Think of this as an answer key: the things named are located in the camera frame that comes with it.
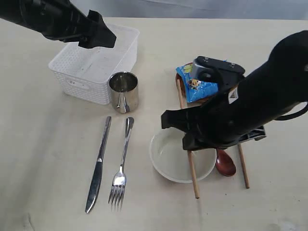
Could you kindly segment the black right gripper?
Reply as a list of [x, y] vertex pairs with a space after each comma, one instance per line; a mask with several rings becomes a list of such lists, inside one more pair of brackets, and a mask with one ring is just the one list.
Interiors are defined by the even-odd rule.
[[227, 148], [248, 140], [266, 137], [263, 125], [243, 126], [241, 113], [229, 103], [228, 96], [215, 96], [204, 104], [180, 110], [166, 110], [161, 115], [161, 128], [190, 131], [182, 139], [187, 151]]

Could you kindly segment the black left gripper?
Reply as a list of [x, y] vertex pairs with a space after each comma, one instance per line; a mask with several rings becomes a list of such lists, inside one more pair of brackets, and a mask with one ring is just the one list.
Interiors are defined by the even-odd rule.
[[79, 41], [85, 49], [113, 48], [116, 35], [96, 11], [83, 14], [68, 0], [20, 0], [22, 26], [41, 33], [50, 40]]

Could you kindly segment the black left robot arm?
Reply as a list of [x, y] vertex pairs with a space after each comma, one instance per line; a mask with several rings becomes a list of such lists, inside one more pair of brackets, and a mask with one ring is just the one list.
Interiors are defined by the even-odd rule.
[[2, 0], [0, 17], [41, 33], [49, 40], [78, 42], [85, 49], [113, 48], [116, 35], [100, 13], [82, 13], [69, 0]]

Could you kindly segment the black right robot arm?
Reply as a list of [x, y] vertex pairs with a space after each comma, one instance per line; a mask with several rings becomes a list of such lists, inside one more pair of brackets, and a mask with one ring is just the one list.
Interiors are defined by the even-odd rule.
[[263, 126], [299, 117], [307, 108], [291, 110], [308, 100], [308, 33], [282, 39], [268, 60], [247, 76], [237, 64], [198, 56], [192, 74], [218, 84], [218, 92], [200, 106], [167, 110], [162, 128], [184, 132], [184, 150], [225, 149], [262, 138]]

